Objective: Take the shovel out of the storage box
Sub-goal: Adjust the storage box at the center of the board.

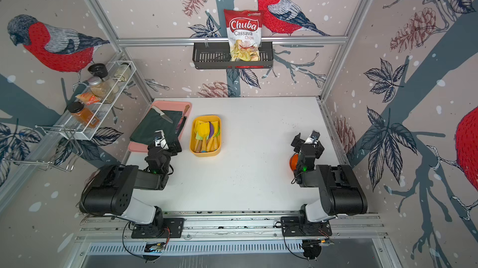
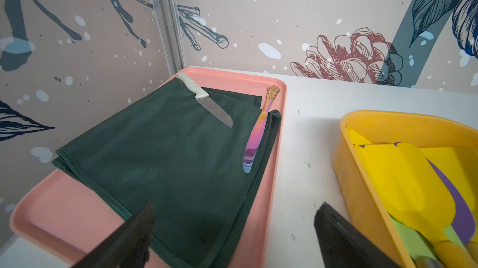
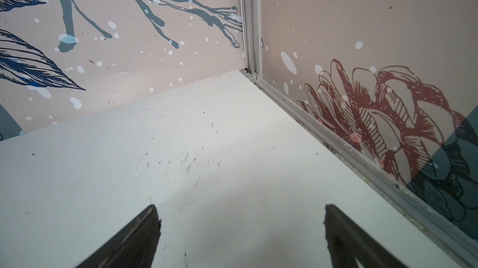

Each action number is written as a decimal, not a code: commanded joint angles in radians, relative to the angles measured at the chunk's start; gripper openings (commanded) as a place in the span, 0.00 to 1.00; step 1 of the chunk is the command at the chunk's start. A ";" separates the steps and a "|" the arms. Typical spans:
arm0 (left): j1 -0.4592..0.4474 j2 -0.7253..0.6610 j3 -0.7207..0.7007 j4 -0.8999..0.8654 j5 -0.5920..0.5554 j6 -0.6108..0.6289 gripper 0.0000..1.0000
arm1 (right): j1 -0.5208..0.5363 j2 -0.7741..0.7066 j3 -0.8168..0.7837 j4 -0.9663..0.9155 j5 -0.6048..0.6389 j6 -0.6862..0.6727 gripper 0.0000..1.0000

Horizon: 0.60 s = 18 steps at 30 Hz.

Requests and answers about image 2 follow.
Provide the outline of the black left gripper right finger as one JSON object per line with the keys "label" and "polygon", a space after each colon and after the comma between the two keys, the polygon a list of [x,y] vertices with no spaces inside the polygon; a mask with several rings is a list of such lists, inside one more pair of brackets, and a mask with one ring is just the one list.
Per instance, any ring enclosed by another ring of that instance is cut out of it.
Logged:
{"label": "black left gripper right finger", "polygon": [[314,228],[326,268],[399,267],[326,202],[316,212]]}

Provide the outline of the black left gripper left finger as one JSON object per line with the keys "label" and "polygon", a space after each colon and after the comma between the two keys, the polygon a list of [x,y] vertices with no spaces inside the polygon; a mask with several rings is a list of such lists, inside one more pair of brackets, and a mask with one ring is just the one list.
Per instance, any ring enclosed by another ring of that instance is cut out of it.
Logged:
{"label": "black left gripper left finger", "polygon": [[143,268],[149,261],[153,226],[153,207],[147,205],[73,267]]}

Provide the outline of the light green shovel wooden handle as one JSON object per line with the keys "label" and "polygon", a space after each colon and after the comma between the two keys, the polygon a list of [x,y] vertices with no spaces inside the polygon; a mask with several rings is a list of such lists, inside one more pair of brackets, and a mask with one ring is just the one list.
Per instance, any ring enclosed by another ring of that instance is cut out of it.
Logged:
{"label": "light green shovel wooden handle", "polygon": [[444,268],[443,263],[434,253],[432,244],[425,237],[394,217],[390,218],[417,268]]}

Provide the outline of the yellow square shovel blue tip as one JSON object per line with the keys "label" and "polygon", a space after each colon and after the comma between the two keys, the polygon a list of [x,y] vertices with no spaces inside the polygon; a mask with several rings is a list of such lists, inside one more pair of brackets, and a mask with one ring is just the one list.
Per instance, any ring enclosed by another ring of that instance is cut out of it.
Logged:
{"label": "yellow square shovel blue tip", "polygon": [[422,234],[447,268],[475,268],[477,263],[445,229],[456,204],[420,149],[412,144],[357,145],[356,151],[387,212]]}

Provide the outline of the yellow square shovel yellow handle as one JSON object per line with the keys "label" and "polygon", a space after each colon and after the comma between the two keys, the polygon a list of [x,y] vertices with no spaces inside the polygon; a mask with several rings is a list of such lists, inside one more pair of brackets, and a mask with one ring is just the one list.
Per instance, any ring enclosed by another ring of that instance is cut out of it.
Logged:
{"label": "yellow square shovel yellow handle", "polygon": [[428,147],[421,149],[453,182],[470,208],[476,230],[474,236],[463,244],[474,261],[478,260],[478,154],[469,146]]}

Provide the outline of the purple shovel pink handle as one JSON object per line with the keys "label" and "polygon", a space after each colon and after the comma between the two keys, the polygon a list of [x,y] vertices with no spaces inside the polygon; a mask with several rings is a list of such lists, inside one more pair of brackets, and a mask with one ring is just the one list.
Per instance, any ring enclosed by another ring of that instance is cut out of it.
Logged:
{"label": "purple shovel pink handle", "polygon": [[450,179],[430,159],[427,159],[427,161],[453,197],[456,214],[451,225],[460,241],[463,244],[466,244],[474,236],[476,230],[476,223],[473,214],[453,182],[450,181]]}

